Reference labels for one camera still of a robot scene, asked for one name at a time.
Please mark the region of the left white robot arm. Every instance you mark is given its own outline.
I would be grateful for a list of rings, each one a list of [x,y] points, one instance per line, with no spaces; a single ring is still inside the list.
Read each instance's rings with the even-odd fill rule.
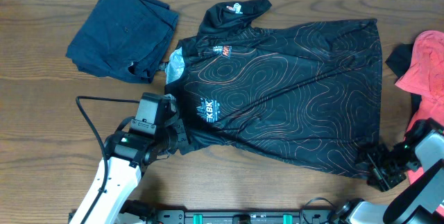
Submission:
[[[155,125],[132,117],[124,119],[102,144],[103,159],[94,181],[70,223],[129,221],[123,207],[140,183],[146,168],[183,144],[188,144],[182,120]]]

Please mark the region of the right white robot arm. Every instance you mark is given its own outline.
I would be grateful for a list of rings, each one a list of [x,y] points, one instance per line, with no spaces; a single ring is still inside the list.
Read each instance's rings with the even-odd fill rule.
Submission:
[[[405,180],[409,186],[389,205],[356,198],[331,215],[331,223],[436,224],[443,222],[443,126],[429,118],[416,121],[404,141],[388,149],[379,144],[360,152],[368,165],[367,185],[381,192]]]

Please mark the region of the black orange patterned jersey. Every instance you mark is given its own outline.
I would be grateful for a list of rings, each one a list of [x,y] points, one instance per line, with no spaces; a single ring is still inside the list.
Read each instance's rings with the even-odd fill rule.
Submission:
[[[189,143],[234,146],[306,169],[367,178],[379,140],[382,48],[375,19],[258,28],[269,0],[209,8],[166,66]]]

